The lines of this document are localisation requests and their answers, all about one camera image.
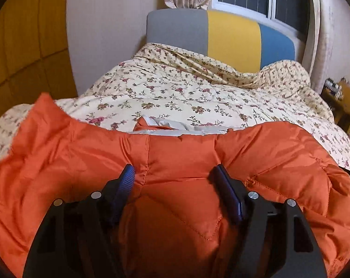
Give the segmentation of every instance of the white window frame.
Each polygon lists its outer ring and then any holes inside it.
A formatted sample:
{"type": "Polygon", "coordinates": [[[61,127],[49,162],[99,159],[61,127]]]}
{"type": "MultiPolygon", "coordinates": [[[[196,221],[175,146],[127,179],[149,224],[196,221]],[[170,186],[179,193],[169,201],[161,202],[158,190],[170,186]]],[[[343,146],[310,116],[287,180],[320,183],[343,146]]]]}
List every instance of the white window frame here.
{"type": "Polygon", "coordinates": [[[305,36],[301,32],[275,18],[276,0],[269,0],[267,16],[265,16],[262,13],[258,13],[257,11],[229,3],[220,2],[219,0],[212,0],[211,8],[215,10],[226,11],[228,13],[235,13],[239,16],[244,16],[245,18],[253,19],[263,25],[271,27],[289,36],[290,38],[298,38],[301,41],[305,42],[305,36]]]}

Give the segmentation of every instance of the silver bolt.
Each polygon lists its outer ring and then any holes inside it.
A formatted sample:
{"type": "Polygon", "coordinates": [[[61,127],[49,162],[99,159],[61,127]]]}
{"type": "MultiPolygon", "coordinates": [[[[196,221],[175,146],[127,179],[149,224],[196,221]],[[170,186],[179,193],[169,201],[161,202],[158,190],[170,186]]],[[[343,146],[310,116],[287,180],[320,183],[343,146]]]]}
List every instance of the silver bolt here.
{"type": "Polygon", "coordinates": [[[102,193],[100,192],[100,191],[96,191],[96,192],[93,192],[92,194],[91,194],[91,198],[92,199],[98,199],[98,198],[100,198],[102,196],[102,193]]]}
{"type": "Polygon", "coordinates": [[[253,200],[257,200],[259,198],[259,194],[257,192],[254,192],[254,191],[249,192],[248,196],[253,200]]]}
{"type": "Polygon", "coordinates": [[[53,205],[56,206],[56,207],[59,207],[60,205],[63,204],[63,201],[61,199],[56,199],[54,202],[53,202],[53,205]]]}
{"type": "Polygon", "coordinates": [[[287,204],[288,204],[289,206],[291,206],[291,207],[294,207],[294,206],[297,205],[296,201],[293,200],[293,199],[289,199],[289,200],[287,201],[287,204]]]}

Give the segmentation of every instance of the floral bedding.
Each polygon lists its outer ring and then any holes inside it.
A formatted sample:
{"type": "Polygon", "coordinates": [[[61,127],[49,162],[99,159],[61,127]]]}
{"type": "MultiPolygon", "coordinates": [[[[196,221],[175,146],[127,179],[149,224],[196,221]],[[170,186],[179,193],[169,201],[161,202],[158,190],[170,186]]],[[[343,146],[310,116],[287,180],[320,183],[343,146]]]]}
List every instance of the floral bedding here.
{"type": "MultiPolygon", "coordinates": [[[[308,73],[294,61],[242,74],[197,53],[147,44],[80,97],[56,103],[79,121],[123,132],[131,132],[141,116],[233,128],[289,121],[311,133],[340,166],[350,169],[350,139],[310,88],[308,73]]],[[[0,118],[0,158],[30,108],[16,106],[0,118]]]]}

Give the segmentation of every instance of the orange quilted fabric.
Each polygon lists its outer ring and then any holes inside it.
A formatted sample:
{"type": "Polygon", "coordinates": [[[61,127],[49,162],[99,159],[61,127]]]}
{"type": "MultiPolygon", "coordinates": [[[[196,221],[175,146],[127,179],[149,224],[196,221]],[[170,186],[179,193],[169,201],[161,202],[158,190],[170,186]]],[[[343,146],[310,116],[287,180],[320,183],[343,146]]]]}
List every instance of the orange quilted fabric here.
{"type": "Polygon", "coordinates": [[[128,277],[222,277],[237,230],[207,179],[224,164],[268,200],[294,198],[330,278],[350,259],[350,177],[288,122],[225,135],[126,134],[80,123],[42,95],[0,162],[0,256],[20,278],[50,204],[84,199],[127,163],[135,185],[117,231],[128,277]]]}

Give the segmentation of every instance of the floral quilt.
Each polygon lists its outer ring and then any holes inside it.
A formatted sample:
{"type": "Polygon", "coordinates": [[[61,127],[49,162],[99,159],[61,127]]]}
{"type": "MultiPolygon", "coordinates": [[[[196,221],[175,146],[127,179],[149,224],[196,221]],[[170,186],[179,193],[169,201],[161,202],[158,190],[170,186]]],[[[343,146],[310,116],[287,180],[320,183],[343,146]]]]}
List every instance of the floral quilt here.
{"type": "MultiPolygon", "coordinates": [[[[146,44],[80,97],[56,103],[79,121],[123,132],[131,132],[141,116],[232,128],[289,121],[350,169],[350,138],[334,124],[328,105],[310,88],[308,73],[294,61],[242,74],[197,53],[146,44]]],[[[0,158],[30,108],[20,105],[0,118],[0,158]]]]}

